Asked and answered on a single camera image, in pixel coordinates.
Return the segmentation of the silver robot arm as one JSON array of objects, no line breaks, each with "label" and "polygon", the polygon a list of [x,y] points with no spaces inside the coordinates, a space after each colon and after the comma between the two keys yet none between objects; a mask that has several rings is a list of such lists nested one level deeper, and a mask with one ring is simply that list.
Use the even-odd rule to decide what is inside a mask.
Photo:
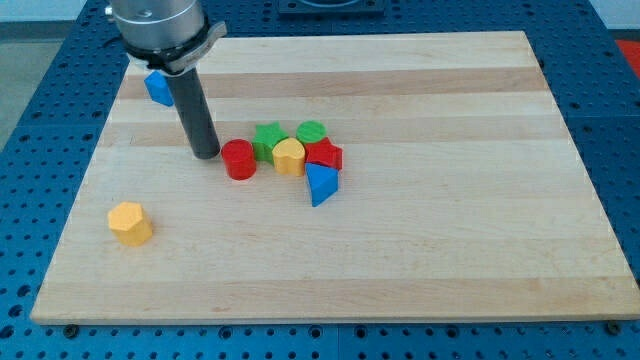
[{"label": "silver robot arm", "polygon": [[129,57],[141,67],[180,76],[227,34],[199,0],[110,0],[105,15],[119,30]]}]

